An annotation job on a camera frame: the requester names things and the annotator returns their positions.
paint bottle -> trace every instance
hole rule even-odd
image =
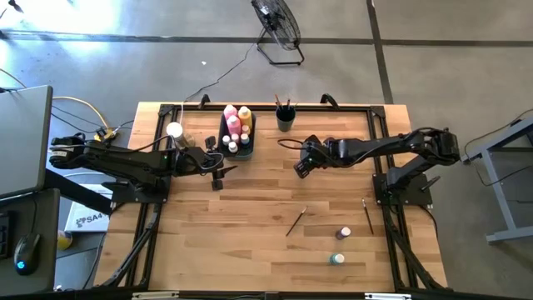
[[[335,238],[338,240],[342,240],[343,238],[347,238],[348,236],[350,236],[350,234],[351,234],[350,228],[343,227],[335,233]]]
[[[230,135],[241,135],[241,121],[238,117],[231,116],[227,119],[227,131]]]
[[[248,125],[242,125],[242,133],[250,135],[250,127]]]
[[[183,132],[183,127],[178,122],[171,122],[167,125],[167,134],[174,137],[174,140],[181,148],[194,147],[194,137]]]
[[[227,146],[229,145],[229,143],[231,142],[232,140],[230,139],[230,136],[224,136],[222,138],[222,143],[224,144],[224,146]]]
[[[243,148],[248,148],[250,146],[250,137],[246,133],[241,134],[241,146]]]
[[[338,265],[344,262],[344,255],[335,253],[330,256],[330,264]]]
[[[230,144],[228,145],[228,149],[230,150],[231,153],[237,153],[237,150],[239,150],[239,147],[237,146],[235,142],[230,142]]]
[[[242,125],[247,125],[252,130],[252,111],[248,107],[242,106],[239,109],[239,119]]]
[[[233,105],[229,104],[226,105],[226,108],[224,108],[224,117],[226,118],[226,122],[231,116],[237,116],[237,109],[233,107]]]
[[[239,144],[239,135],[236,133],[232,134],[232,142],[235,142],[235,144]]]

black robotic arm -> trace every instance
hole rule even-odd
[[[449,166],[459,160],[456,135],[447,128],[424,127],[395,137],[366,141],[330,137],[321,143],[312,135],[301,144],[300,150],[300,161],[294,165],[300,178],[305,178],[314,168],[350,168],[367,158],[398,153],[418,154],[403,167],[394,167],[387,172],[388,188],[405,186],[412,178],[435,165]]]

pink paint bottle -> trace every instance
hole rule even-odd
[[[241,135],[241,121],[239,121],[237,116],[231,116],[227,119],[227,131],[230,135]]]
[[[226,105],[226,108],[224,108],[224,117],[226,118],[226,122],[231,116],[237,116],[237,109],[234,108],[233,105],[229,104]]]

computer mouse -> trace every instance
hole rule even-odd
[[[13,254],[15,270],[18,275],[30,275],[39,265],[38,245],[41,235],[29,233],[18,240]]]

small paint jar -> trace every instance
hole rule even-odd
[[[350,234],[351,234],[350,228],[343,227],[343,228],[339,229],[339,231],[337,231],[335,233],[335,238],[338,239],[338,240],[342,240],[342,239],[347,238],[348,236],[350,236]]]
[[[335,253],[330,256],[330,264],[338,265],[344,262],[344,255]]]

